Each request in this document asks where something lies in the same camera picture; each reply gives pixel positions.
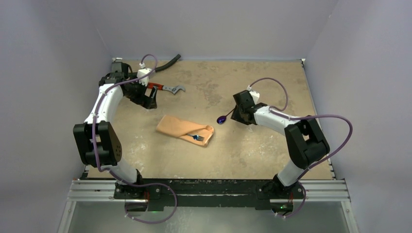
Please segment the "purple metallic spoon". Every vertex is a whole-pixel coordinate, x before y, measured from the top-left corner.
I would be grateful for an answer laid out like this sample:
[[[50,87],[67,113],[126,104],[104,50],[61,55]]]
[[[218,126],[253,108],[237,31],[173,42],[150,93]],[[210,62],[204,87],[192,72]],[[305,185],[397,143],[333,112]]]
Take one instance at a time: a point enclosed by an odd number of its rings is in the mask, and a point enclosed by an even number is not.
[[[216,122],[217,122],[218,124],[224,124],[224,123],[226,122],[227,118],[234,112],[235,109],[236,109],[236,108],[233,108],[233,109],[232,109],[231,111],[229,111],[227,114],[222,115],[222,116],[219,116],[219,117],[216,119]]]

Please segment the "peach cloth napkin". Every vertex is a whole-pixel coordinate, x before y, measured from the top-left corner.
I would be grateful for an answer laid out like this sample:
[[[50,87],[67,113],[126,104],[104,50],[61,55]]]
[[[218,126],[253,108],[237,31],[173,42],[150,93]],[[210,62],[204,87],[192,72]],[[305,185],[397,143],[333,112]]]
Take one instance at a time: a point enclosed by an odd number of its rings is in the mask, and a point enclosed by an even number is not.
[[[209,140],[215,133],[214,128],[210,125],[202,125],[170,115],[164,115],[162,117],[156,126],[156,130],[168,136],[179,138],[203,147],[208,145]],[[190,136],[187,136],[187,134],[197,134],[205,139],[204,141],[196,141]]]

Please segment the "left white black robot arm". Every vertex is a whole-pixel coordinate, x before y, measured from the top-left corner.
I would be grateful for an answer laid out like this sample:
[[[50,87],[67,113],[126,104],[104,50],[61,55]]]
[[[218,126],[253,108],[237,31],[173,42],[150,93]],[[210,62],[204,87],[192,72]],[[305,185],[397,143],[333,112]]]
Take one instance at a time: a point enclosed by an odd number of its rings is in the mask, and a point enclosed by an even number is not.
[[[145,185],[140,172],[122,159],[122,147],[111,124],[117,107],[124,96],[139,98],[146,88],[154,68],[140,63],[132,72],[130,65],[113,62],[110,73],[99,80],[99,93],[89,116],[73,127],[73,134],[83,164],[99,172],[110,173],[126,193],[134,199],[143,196]]]

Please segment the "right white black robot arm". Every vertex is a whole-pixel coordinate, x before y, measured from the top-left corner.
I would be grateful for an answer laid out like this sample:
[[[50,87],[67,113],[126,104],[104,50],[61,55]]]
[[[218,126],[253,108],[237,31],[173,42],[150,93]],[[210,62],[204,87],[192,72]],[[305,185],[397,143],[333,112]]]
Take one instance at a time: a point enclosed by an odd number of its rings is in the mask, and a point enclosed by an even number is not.
[[[289,161],[268,187],[283,198],[308,167],[330,152],[330,146],[318,124],[311,116],[299,118],[285,115],[265,103],[257,103],[251,91],[243,90],[233,96],[236,106],[231,119],[245,125],[269,128],[285,136]]]

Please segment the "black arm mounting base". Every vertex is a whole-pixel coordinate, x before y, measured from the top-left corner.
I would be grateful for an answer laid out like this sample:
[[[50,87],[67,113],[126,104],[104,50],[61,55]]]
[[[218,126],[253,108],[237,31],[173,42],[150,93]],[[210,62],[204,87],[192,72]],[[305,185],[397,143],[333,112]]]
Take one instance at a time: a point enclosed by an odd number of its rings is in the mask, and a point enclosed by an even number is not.
[[[148,211],[164,207],[233,207],[256,210],[291,211],[292,202],[304,197],[299,183],[286,190],[268,187],[272,180],[256,179],[149,179],[144,187],[115,183],[114,199],[141,202]]]

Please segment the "red handled adjustable wrench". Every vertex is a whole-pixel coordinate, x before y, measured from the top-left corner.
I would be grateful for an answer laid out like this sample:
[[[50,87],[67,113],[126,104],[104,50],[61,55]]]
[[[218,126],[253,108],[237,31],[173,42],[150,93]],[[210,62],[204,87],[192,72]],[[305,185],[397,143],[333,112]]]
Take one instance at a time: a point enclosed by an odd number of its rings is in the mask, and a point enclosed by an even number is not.
[[[158,83],[148,83],[148,88],[153,89],[154,87],[156,87],[158,90],[169,91],[173,93],[174,95],[176,95],[179,91],[183,91],[183,92],[186,91],[185,87],[182,85],[166,86],[166,85],[162,85]]]

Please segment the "aluminium frame rail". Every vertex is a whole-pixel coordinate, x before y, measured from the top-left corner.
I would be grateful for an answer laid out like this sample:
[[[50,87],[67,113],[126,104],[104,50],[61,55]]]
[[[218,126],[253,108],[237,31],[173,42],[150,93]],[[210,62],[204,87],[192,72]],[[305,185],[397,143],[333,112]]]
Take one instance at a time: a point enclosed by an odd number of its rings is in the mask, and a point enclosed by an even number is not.
[[[272,179],[143,178],[137,169],[122,160],[121,144],[110,122],[124,96],[146,109],[156,108],[156,93],[166,87],[149,79],[179,59],[176,56],[153,68],[141,62],[137,71],[120,58],[113,60],[111,71],[99,82],[99,96],[89,117],[73,129],[82,162],[100,172],[109,172],[113,180],[74,180],[68,208],[80,201],[118,201],[124,204],[126,217],[135,220],[132,212],[162,211],[167,206],[173,209],[246,207],[272,210],[275,216],[286,219],[297,213],[294,200],[302,203],[350,200],[344,181],[302,180],[310,169],[333,155],[318,117],[292,116],[284,108],[260,103],[258,92],[251,86],[234,95],[236,104],[228,115],[244,125],[264,126],[285,136],[290,160]]]

